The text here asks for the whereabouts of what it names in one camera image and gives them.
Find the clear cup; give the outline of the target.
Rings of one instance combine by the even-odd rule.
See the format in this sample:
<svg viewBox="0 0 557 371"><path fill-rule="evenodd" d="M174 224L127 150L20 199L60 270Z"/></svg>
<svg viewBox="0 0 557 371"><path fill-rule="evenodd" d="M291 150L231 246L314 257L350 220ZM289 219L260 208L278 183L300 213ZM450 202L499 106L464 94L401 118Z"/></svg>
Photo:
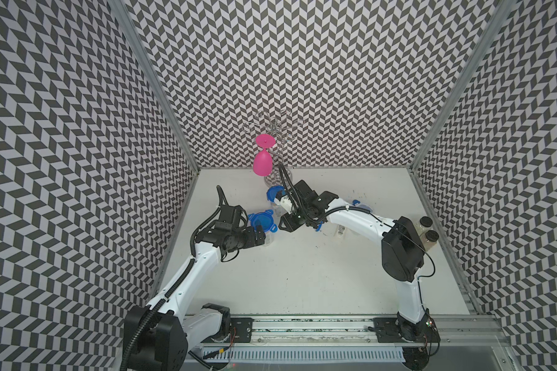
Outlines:
<svg viewBox="0 0 557 371"><path fill-rule="evenodd" d="M273 216L280 217L283 214L283 208L275 201L270 202Z"/></svg>
<svg viewBox="0 0 557 371"><path fill-rule="evenodd" d="M268 246L272 245L274 243L274 241L275 241L275 233L272 232L272 231L266 232L264 246L268 247Z"/></svg>

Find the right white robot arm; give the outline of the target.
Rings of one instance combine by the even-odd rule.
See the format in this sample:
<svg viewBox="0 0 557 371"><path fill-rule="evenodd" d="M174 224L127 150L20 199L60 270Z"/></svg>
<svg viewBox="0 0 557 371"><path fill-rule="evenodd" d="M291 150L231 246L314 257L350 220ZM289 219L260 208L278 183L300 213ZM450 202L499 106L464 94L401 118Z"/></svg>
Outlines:
<svg viewBox="0 0 557 371"><path fill-rule="evenodd" d="M277 169L283 191L274 204L286 211L278 228L293 232L302 226L316 229L336 224L380 244L382 269L396 285L399 308L395 325L400 338L408 343L440 343L439 329L422 299L419 280L428 253L413 222L403 216L397 220L377 216L328 191L317 194L303 180L294 184L282 163Z"/></svg>

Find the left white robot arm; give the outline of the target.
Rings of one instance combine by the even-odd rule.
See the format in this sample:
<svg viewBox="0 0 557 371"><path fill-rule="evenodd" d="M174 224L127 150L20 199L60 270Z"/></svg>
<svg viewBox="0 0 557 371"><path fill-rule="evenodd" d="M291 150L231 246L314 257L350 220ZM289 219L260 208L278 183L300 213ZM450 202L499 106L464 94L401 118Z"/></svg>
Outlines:
<svg viewBox="0 0 557 371"><path fill-rule="evenodd" d="M187 312L205 278L229 255L264 245L266 233L249 225L244 208L230 205L221 187L217 192L218 206L192 233L178 272L147 305L126 315L121 370L179 370L207 339L225 343L223 352L233 346L237 331L228 307L208 303L196 315Z"/></svg>

